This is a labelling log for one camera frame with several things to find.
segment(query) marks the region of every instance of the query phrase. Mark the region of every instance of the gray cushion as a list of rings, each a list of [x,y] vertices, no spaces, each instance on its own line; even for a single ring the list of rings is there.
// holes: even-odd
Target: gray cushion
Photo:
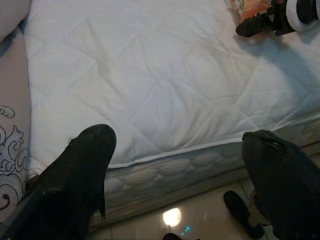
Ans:
[[[30,0],[0,0],[0,42],[29,12]]]

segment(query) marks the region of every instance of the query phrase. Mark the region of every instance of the plastic bag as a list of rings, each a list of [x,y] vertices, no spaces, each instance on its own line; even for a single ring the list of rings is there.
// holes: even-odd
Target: plastic bag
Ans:
[[[271,7],[270,0],[225,0],[229,7],[237,11],[241,22],[264,13]]]

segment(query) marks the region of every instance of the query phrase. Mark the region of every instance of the floor tile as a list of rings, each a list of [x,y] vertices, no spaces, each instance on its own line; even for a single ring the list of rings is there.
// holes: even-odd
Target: floor tile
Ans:
[[[240,180],[241,185],[245,191],[245,194],[247,195],[247,197],[249,198],[252,191],[254,190],[254,185],[251,181],[251,179],[249,177],[241,179]],[[277,240],[278,238],[276,238],[273,234],[273,228],[272,226],[266,226],[264,227],[264,232],[266,234],[266,237],[268,238],[268,240]]]
[[[278,238],[275,237],[275,235],[274,235],[274,233],[272,231],[273,231],[273,228],[272,228],[271,225],[264,227],[264,232],[265,232],[266,237],[268,238],[268,240],[278,240]]]
[[[245,192],[245,195],[249,198],[252,191],[254,190],[254,185],[252,184],[250,177],[241,179],[240,182]]]
[[[237,192],[245,202],[248,201],[238,181],[177,202],[166,209],[113,224],[113,239],[162,240],[166,233],[172,232],[183,240],[249,240],[224,204],[223,195],[229,190]],[[179,222],[176,226],[169,226],[164,222],[164,213],[171,209],[174,210],[172,215],[169,214],[168,220],[172,221],[172,225],[175,220]]]
[[[110,226],[107,225],[90,232],[85,240],[113,240]]]

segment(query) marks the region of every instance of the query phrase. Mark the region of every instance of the white blanket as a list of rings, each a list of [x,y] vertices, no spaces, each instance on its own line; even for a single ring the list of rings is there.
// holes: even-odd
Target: white blanket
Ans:
[[[111,168],[238,142],[320,112],[320,28],[235,35],[221,0],[33,0],[30,168],[109,124]]]

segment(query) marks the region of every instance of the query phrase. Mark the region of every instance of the mattress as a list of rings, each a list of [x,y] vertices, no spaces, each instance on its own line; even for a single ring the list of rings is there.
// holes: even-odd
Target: mattress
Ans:
[[[317,119],[320,28],[245,39],[236,18],[221,0],[33,0],[29,174],[94,124],[123,168]]]
[[[305,151],[319,153],[320,119],[302,121],[275,131]],[[241,143],[228,143],[164,157],[130,167],[109,169],[105,180],[106,221],[97,212],[92,226],[117,221],[248,177]]]

